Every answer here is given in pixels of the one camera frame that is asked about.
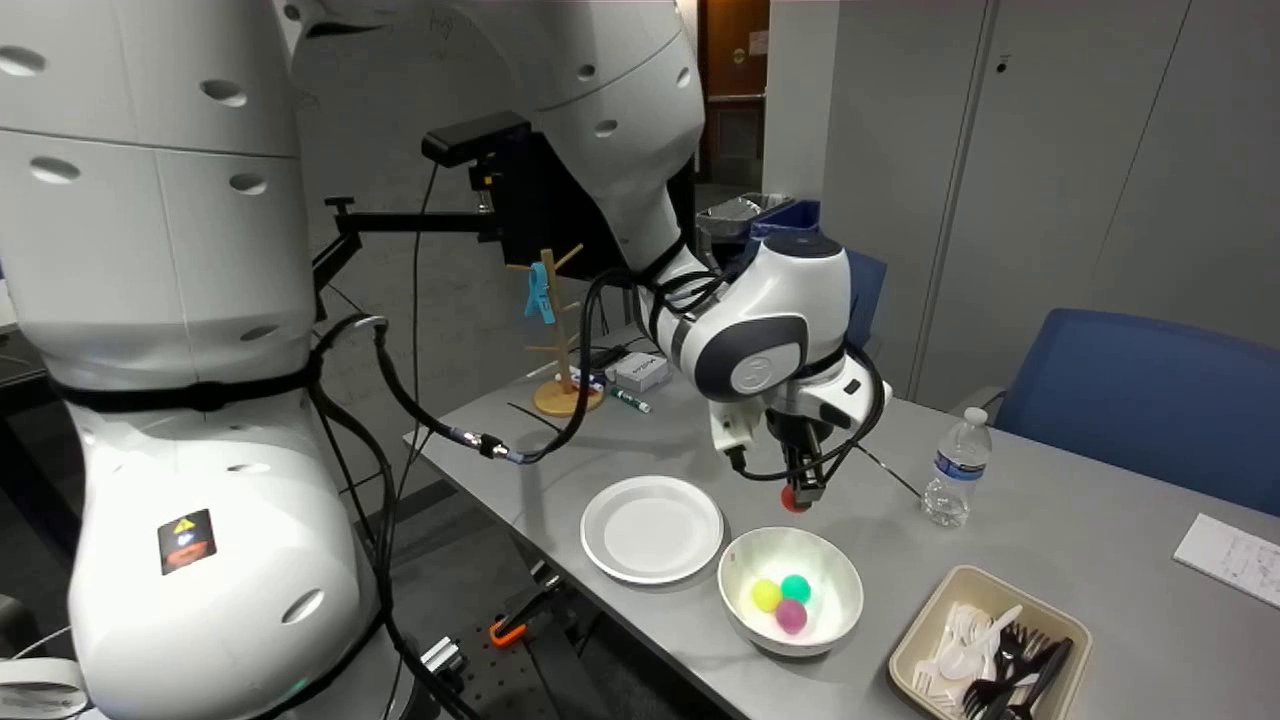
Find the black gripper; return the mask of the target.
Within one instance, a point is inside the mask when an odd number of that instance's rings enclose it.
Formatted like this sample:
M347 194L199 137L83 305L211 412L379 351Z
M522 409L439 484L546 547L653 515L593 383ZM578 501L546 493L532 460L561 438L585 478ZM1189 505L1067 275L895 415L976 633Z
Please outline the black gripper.
M782 505L799 508L796 484L804 484L799 497L804 497L804 508L814 508L826 497L826 478L821 478L826 474L826 438L833 434L833 428L821 420L809 420L809 415L773 412L767 432L784 456Z

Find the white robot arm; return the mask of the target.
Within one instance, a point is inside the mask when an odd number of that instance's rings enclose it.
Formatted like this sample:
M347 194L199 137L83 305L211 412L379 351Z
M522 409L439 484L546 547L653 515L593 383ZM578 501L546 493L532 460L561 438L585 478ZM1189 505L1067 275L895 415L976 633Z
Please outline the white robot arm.
M703 99L674 0L0 0L6 282L83 447L70 626L110 720L264 720L388 621L322 451L294 55L419 11L501 55L719 445L773 432L815 501L821 432L884 412L833 240L740 275L688 247Z

